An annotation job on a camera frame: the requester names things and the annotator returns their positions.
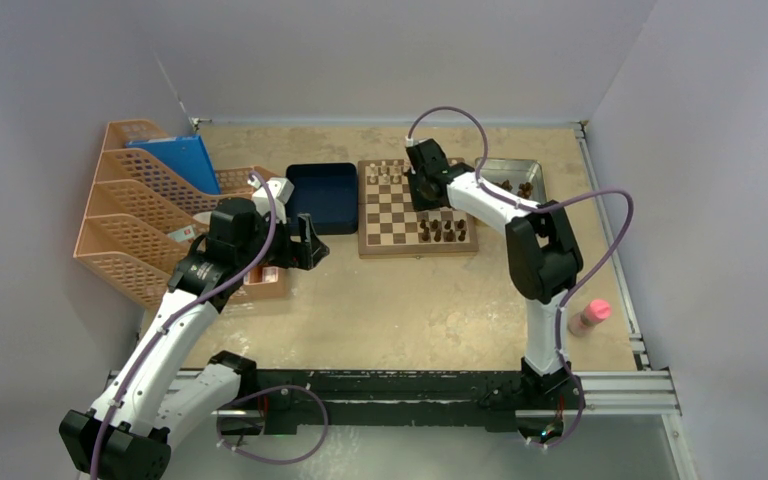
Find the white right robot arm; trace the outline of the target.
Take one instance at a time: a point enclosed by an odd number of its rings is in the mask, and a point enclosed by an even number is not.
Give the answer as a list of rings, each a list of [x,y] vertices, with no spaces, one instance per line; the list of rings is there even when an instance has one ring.
[[[522,199],[451,163],[433,139],[406,139],[406,174],[416,211],[451,208],[504,236],[511,281],[525,299],[527,341],[521,392],[536,407],[556,399],[570,374],[565,352],[564,296],[577,284],[583,257],[564,208]]]

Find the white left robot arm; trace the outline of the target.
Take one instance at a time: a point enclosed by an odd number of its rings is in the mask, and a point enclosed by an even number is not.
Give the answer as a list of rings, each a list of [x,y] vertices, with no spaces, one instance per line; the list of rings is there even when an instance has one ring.
[[[328,247],[310,214],[297,217],[300,239],[277,217],[245,198],[229,198],[212,211],[175,266],[150,326],[123,369],[84,412],[70,410],[59,434],[75,467],[92,479],[159,479],[180,441],[214,409],[244,409],[290,385],[263,387],[254,361],[231,352],[214,355],[195,382],[167,391],[197,340],[261,265],[311,270]]]

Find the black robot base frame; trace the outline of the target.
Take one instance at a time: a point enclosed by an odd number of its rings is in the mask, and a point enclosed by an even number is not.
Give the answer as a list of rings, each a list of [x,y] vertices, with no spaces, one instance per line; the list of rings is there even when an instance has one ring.
[[[269,435],[302,425],[477,427],[547,441],[585,407],[578,377],[546,395],[502,371],[260,369],[229,408],[261,414]]]

